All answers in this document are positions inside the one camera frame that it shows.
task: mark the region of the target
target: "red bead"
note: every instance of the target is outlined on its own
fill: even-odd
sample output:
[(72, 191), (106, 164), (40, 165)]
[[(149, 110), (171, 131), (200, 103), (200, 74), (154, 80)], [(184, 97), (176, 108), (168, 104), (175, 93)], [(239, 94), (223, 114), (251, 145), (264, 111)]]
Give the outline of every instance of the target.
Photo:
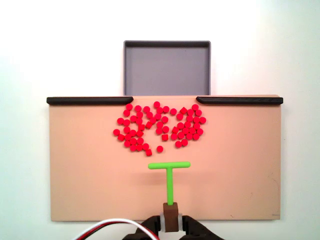
[(158, 135), (162, 134), (162, 128), (157, 128), (157, 129), (155, 130), (155, 132), (156, 132), (156, 134), (158, 134)]
[(170, 114), (171, 114), (171, 115), (176, 115), (176, 114), (177, 114), (177, 109), (171, 108)]
[(201, 114), (202, 114), (202, 111), (201, 111), (201, 110), (195, 111), (195, 115), (197, 115), (198, 117), (201, 116)]
[(135, 121), (137, 120), (137, 117), (136, 116), (131, 116), (130, 117), (130, 121), (132, 122), (132, 123), (134, 123)]
[(140, 124), (139, 126), (138, 126), (138, 129), (140, 130), (140, 131), (143, 131), (143, 130), (145, 130), (145, 125), (144, 124)]
[(156, 109), (156, 112), (157, 112), (158, 114), (162, 114), (162, 113), (164, 112), (164, 109), (163, 109), (162, 107), (158, 107), (158, 108)]
[(186, 121), (186, 122), (184, 123), (184, 126), (185, 126), (186, 128), (190, 128), (190, 127), (191, 127), (191, 123), (190, 123), (189, 121)]
[(193, 136), (191, 133), (188, 133), (185, 137), (186, 137), (186, 139), (191, 140)]
[(143, 134), (144, 134), (144, 133), (143, 133), (142, 131), (140, 131), (140, 130), (136, 132), (136, 135), (137, 135), (138, 137), (142, 137)]
[(148, 113), (146, 114), (146, 117), (147, 117), (148, 119), (152, 118), (153, 116), (154, 116), (154, 115), (153, 115), (152, 112), (148, 112)]
[(138, 144), (143, 144), (143, 143), (144, 143), (144, 139), (143, 139), (142, 137), (139, 137), (139, 138), (136, 140), (136, 142), (137, 142)]
[(167, 116), (163, 116), (161, 121), (166, 124), (169, 121), (169, 118)]
[(131, 136), (131, 134), (130, 133), (128, 133), (128, 134), (126, 134), (125, 135), (125, 140), (127, 140), (127, 141), (130, 141), (131, 140), (131, 138), (132, 138), (132, 136)]
[(184, 116), (181, 113), (178, 113), (176, 115), (176, 119), (178, 119), (179, 121), (182, 120), (184, 118)]
[(160, 107), (160, 102), (158, 101), (155, 101), (153, 106), (157, 109), (158, 107)]
[(142, 145), (143, 150), (148, 150), (149, 149), (149, 144), (148, 143), (144, 143)]
[(123, 140), (125, 140), (125, 136), (122, 135), (122, 134), (119, 134), (118, 135), (118, 140), (122, 142)]
[(130, 146), (130, 151), (131, 151), (131, 152), (134, 152), (135, 150), (137, 150), (136, 145), (131, 145), (131, 146)]
[(151, 156), (151, 155), (152, 155), (151, 149), (145, 150), (145, 154), (146, 154), (148, 157)]
[(188, 145), (188, 140), (187, 139), (182, 139), (181, 140), (181, 145), (184, 146), (184, 147), (187, 146)]
[(196, 130), (195, 130), (193, 127), (190, 127), (190, 128), (189, 128), (189, 133), (195, 134), (195, 133), (196, 133)]
[(125, 142), (124, 142), (124, 146), (125, 146), (126, 148), (130, 147), (130, 145), (131, 145), (131, 144), (130, 144), (130, 141), (125, 141)]
[(185, 137), (185, 134), (181, 131), (178, 133), (178, 138), (183, 139)]
[(168, 133), (169, 132), (169, 127), (168, 126), (164, 126), (163, 128), (162, 128), (162, 131), (166, 134), (166, 133)]
[(125, 117), (129, 117), (130, 111), (129, 111), (129, 110), (124, 110), (124, 111), (123, 111), (123, 115), (124, 115)]
[(183, 134), (188, 134), (189, 133), (189, 128), (185, 127), (182, 129)]
[(152, 117), (152, 118), (150, 119), (150, 122), (151, 122), (152, 124), (155, 124), (156, 121), (157, 121), (157, 119), (156, 119), (155, 117)]
[(156, 113), (156, 114), (154, 115), (154, 117), (155, 117), (156, 120), (160, 120), (160, 119), (161, 119), (161, 114), (160, 114), (160, 113)]
[(199, 134), (195, 133), (193, 134), (193, 139), (194, 140), (198, 140), (200, 138)]
[(199, 124), (199, 123), (193, 124), (193, 128), (194, 128), (194, 129), (199, 129), (199, 128), (200, 128), (200, 124)]
[(127, 105), (125, 105), (125, 108), (130, 111), (133, 108), (133, 106), (131, 103), (128, 103)]
[(121, 125), (124, 123), (124, 119), (122, 117), (119, 117), (116, 122)]
[(144, 113), (142, 111), (138, 111), (136, 113), (136, 117), (139, 118), (139, 119), (141, 119), (143, 116), (144, 116)]
[(162, 121), (158, 121), (157, 123), (156, 123), (156, 127), (157, 128), (162, 128), (164, 126), (164, 123), (162, 122)]
[(180, 113), (186, 114), (186, 112), (187, 112), (187, 109), (185, 107), (181, 108)]
[(137, 105), (137, 106), (134, 107), (134, 110), (135, 110), (136, 112), (140, 112), (141, 109), (142, 109), (142, 108), (141, 108), (140, 105)]
[(193, 118), (193, 122), (194, 122), (195, 124), (197, 124), (198, 122), (200, 122), (200, 118), (199, 118), (198, 116), (195, 116), (195, 117)]
[(120, 130), (119, 129), (113, 130), (113, 135), (118, 136), (119, 134), (120, 134)]
[(185, 126), (185, 125), (184, 125), (182, 122), (179, 122), (179, 123), (177, 124), (178, 129), (183, 129), (184, 126)]
[(201, 128), (199, 128), (196, 130), (196, 133), (199, 135), (202, 135), (204, 133), (204, 131)]
[(176, 141), (176, 142), (175, 142), (175, 147), (176, 147), (176, 148), (181, 148), (181, 145), (182, 145), (182, 144), (181, 144), (180, 141)]
[(141, 145), (141, 144), (138, 144), (138, 145), (136, 146), (136, 150), (137, 150), (138, 152), (142, 151), (142, 145)]
[(162, 153), (162, 152), (164, 151), (164, 148), (163, 148), (162, 146), (158, 146), (158, 147), (156, 148), (156, 151), (157, 151), (158, 153)]
[(129, 119), (124, 120), (123, 121), (123, 125), (129, 126), (130, 125), (130, 120)]
[(188, 122), (192, 122), (193, 119), (194, 119), (194, 118), (193, 118), (191, 115), (189, 115), (189, 116), (186, 117), (186, 120), (187, 120)]
[(146, 127), (147, 129), (150, 129), (150, 128), (152, 127), (152, 123), (148, 121), (148, 122), (146, 123), (145, 127)]
[(171, 134), (171, 139), (172, 140), (176, 140), (177, 138), (178, 138), (177, 134), (175, 134), (175, 133)]
[(168, 141), (168, 139), (169, 139), (168, 134), (163, 134), (162, 135), (162, 141)]
[(199, 105), (198, 104), (193, 104), (192, 105), (192, 110), (197, 111), (199, 109)]
[(123, 131), (124, 131), (125, 134), (128, 134), (128, 133), (130, 132), (130, 127), (125, 126), (125, 127), (123, 128)]
[(200, 123), (201, 124), (205, 124), (206, 123), (206, 121), (207, 121), (207, 119), (205, 118), (205, 117), (200, 117)]
[(173, 132), (174, 134), (176, 134), (177, 132), (179, 132), (179, 128), (177, 128), (176, 126), (174, 126), (174, 127), (172, 128), (172, 132)]
[(137, 118), (135, 120), (135, 122), (136, 122), (136, 124), (141, 125), (142, 124), (142, 119), (141, 118)]
[(145, 106), (145, 107), (143, 108), (143, 112), (145, 112), (146, 114), (147, 114), (148, 112), (150, 112), (150, 107)]
[(169, 108), (168, 106), (164, 106), (164, 107), (163, 107), (163, 112), (164, 112), (165, 114), (168, 113), (169, 110), (170, 110), (170, 108)]
[(192, 109), (189, 109), (187, 112), (186, 112), (188, 115), (192, 116), (194, 114), (194, 111)]

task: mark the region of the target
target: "green t-shaped tool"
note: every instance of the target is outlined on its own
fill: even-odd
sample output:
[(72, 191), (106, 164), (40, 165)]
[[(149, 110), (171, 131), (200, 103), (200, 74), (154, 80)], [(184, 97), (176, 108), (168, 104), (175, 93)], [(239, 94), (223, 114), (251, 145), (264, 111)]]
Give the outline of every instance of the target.
[(178, 161), (178, 162), (158, 162), (149, 163), (149, 169), (166, 169), (166, 198), (167, 204), (174, 204), (174, 183), (173, 183), (173, 172), (172, 169), (178, 168), (189, 168), (190, 162)]

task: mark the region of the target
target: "red cylindrical piece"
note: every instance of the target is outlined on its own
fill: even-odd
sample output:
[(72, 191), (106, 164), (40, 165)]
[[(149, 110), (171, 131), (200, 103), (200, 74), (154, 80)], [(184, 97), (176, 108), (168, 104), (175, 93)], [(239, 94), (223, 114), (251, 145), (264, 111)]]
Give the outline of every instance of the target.
[(124, 146), (125, 146), (126, 148), (129, 148), (130, 145), (131, 145), (131, 144), (130, 144), (130, 141), (127, 140), (127, 141), (124, 142)]
[(120, 134), (120, 130), (119, 129), (113, 130), (113, 135), (118, 136), (119, 134)]
[(175, 133), (171, 134), (171, 139), (172, 140), (176, 140), (177, 138), (178, 138), (177, 134), (175, 134)]
[(144, 143), (144, 139), (143, 139), (142, 137), (139, 137), (139, 138), (136, 140), (136, 142), (137, 142), (138, 144), (143, 144), (143, 143)]
[(125, 108), (130, 111), (132, 110), (133, 106), (131, 103), (128, 103), (127, 105), (125, 105)]
[(166, 133), (168, 133), (169, 132), (169, 127), (168, 126), (164, 126), (163, 128), (162, 128), (162, 131), (166, 134)]
[(176, 147), (176, 148), (181, 148), (181, 145), (182, 145), (182, 144), (181, 144), (180, 141), (176, 141), (176, 142), (175, 142), (175, 147)]
[(172, 128), (172, 132), (173, 132), (174, 134), (178, 133), (178, 132), (179, 132), (179, 128), (177, 128), (176, 126), (174, 126), (174, 127)]
[(148, 112), (150, 112), (150, 107), (148, 107), (148, 106), (145, 106), (144, 108), (143, 108), (143, 112), (144, 113), (148, 113)]
[(125, 117), (129, 117), (129, 115), (130, 115), (130, 111), (129, 110), (124, 110), (123, 111), (123, 115), (125, 116)]
[(183, 139), (185, 137), (185, 134), (181, 131), (178, 133), (178, 138)]
[(135, 150), (137, 150), (136, 145), (131, 145), (131, 146), (130, 146), (130, 151), (131, 151), (131, 152), (134, 152)]
[(137, 117), (136, 117), (135, 115), (132, 115), (132, 116), (130, 117), (130, 121), (131, 121), (132, 123), (134, 123), (136, 120), (137, 120)]
[(159, 107), (160, 107), (160, 102), (155, 101), (154, 104), (153, 104), (153, 106), (154, 106), (156, 109), (159, 108)]
[(168, 139), (169, 139), (168, 134), (163, 134), (162, 135), (162, 141), (168, 141)]
[(184, 125), (182, 122), (179, 122), (179, 123), (177, 124), (178, 129), (183, 129), (184, 126), (185, 126), (185, 125)]
[(169, 121), (169, 118), (167, 116), (163, 116), (161, 121), (166, 124)]
[(124, 123), (124, 119), (122, 117), (119, 117), (116, 121), (119, 125)]
[(187, 139), (182, 139), (181, 140), (181, 145), (184, 146), (184, 147), (187, 146), (188, 145), (188, 140)]
[(125, 134), (128, 134), (128, 133), (130, 132), (130, 127), (125, 126), (125, 127), (123, 128), (123, 132), (124, 132)]
[(163, 107), (163, 112), (164, 112), (165, 114), (168, 113), (169, 110), (170, 110), (170, 108), (169, 108), (168, 106), (164, 106), (164, 107)]
[(185, 107), (183, 107), (183, 108), (180, 109), (180, 113), (186, 114), (186, 112), (187, 112), (187, 109), (186, 109)]
[(124, 120), (123, 121), (123, 125), (129, 126), (130, 125), (130, 120), (129, 119)]
[(162, 152), (164, 151), (164, 148), (163, 148), (162, 146), (158, 146), (158, 147), (156, 148), (156, 151), (157, 151), (158, 153), (162, 153)]
[(204, 116), (200, 117), (200, 123), (201, 124), (205, 124), (206, 121), (207, 121), (207, 119)]
[(142, 145), (143, 150), (148, 150), (149, 149), (149, 144), (148, 143), (144, 143)]
[(164, 123), (162, 122), (162, 121), (158, 121), (157, 123), (156, 123), (156, 127), (157, 128), (162, 128), (164, 126)]
[(118, 140), (122, 142), (123, 140), (125, 140), (125, 136), (123, 134), (119, 134)]
[(201, 110), (195, 111), (195, 115), (197, 115), (198, 117), (201, 116), (201, 114), (202, 114), (202, 111), (201, 111)]
[(137, 105), (137, 106), (134, 107), (134, 110), (136, 112), (141, 112), (141, 109), (142, 109), (142, 107), (140, 105)]
[(176, 115), (177, 114), (177, 109), (171, 108), (170, 114), (173, 115), (173, 116)]
[(158, 107), (158, 108), (156, 109), (156, 112), (157, 112), (158, 114), (162, 114), (162, 113), (164, 112), (164, 109), (163, 109), (162, 107)]
[(157, 129), (155, 130), (155, 132), (156, 132), (156, 134), (158, 134), (158, 135), (162, 134), (162, 128), (157, 128)]

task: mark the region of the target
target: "brown block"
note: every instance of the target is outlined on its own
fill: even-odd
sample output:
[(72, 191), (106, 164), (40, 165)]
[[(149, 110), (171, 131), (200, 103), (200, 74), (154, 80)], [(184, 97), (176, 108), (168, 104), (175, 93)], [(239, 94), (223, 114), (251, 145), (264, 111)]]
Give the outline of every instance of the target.
[(166, 202), (163, 204), (163, 215), (166, 232), (178, 232), (178, 204), (176, 202), (173, 205), (168, 205)]

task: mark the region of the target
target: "white cable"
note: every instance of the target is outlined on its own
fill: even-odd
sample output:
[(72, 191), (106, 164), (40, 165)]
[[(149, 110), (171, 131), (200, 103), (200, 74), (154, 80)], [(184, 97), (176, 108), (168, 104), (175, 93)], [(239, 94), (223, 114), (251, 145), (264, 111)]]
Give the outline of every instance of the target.
[(147, 228), (145, 228), (144, 226), (140, 225), (139, 223), (137, 223), (136, 221), (132, 221), (129, 219), (125, 219), (125, 218), (111, 218), (111, 219), (106, 219), (103, 221), (98, 222), (97, 224), (89, 227), (88, 229), (84, 230), (82, 233), (80, 233), (78, 236), (76, 236), (73, 240), (77, 240), (78, 238), (80, 238), (83, 234), (85, 234), (86, 232), (90, 231), (91, 229), (101, 225), (101, 224), (106, 224), (106, 223), (110, 223), (110, 222), (123, 222), (123, 223), (127, 223), (127, 224), (133, 224), (136, 227), (138, 227), (139, 229), (141, 229), (144, 233), (146, 233), (152, 240), (158, 240), (151, 232), (150, 230), (148, 230)]

